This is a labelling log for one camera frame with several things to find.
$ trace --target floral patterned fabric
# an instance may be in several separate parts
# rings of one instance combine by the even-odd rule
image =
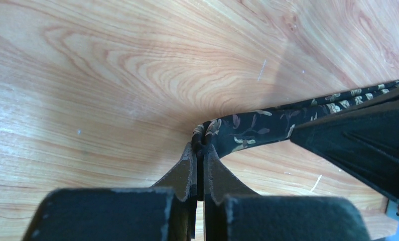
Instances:
[[[192,136],[194,151],[213,144],[219,157],[246,148],[289,139],[295,126],[361,104],[399,87],[399,80],[368,88],[217,118],[198,125]]]

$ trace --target scratch mark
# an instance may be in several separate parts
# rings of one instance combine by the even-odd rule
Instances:
[[[310,189],[310,192],[313,192],[313,190],[315,190],[315,188],[316,188],[316,186],[318,185],[318,183],[319,183],[319,181],[320,181],[321,178],[322,178],[322,175],[320,175],[320,176],[318,177],[318,180],[316,180],[316,183],[315,183],[315,185],[312,187],[312,189]]]
[[[263,67],[261,68],[260,74],[258,75],[257,81],[260,81],[261,76],[263,75],[265,64],[267,63],[267,59],[264,60]]]

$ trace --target light wood surface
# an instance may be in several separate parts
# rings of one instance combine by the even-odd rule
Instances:
[[[204,121],[394,79],[399,0],[0,1],[0,240],[55,188],[152,185]],[[261,194],[346,197],[372,238],[395,232],[385,198],[289,142],[222,160]]]

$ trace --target wooden table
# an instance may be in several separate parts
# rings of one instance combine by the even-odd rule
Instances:
[[[377,2],[0,1],[0,240],[55,188],[150,186],[199,123],[399,79],[399,1]],[[261,194],[342,196],[372,238],[396,230],[384,197],[289,142],[222,160]]]

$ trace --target wood grain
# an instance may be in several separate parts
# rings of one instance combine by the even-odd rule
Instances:
[[[150,186],[199,123],[394,79],[399,0],[0,1],[0,240],[55,188]],[[290,143],[223,161],[259,193],[346,197],[373,238],[395,232],[385,198]]]

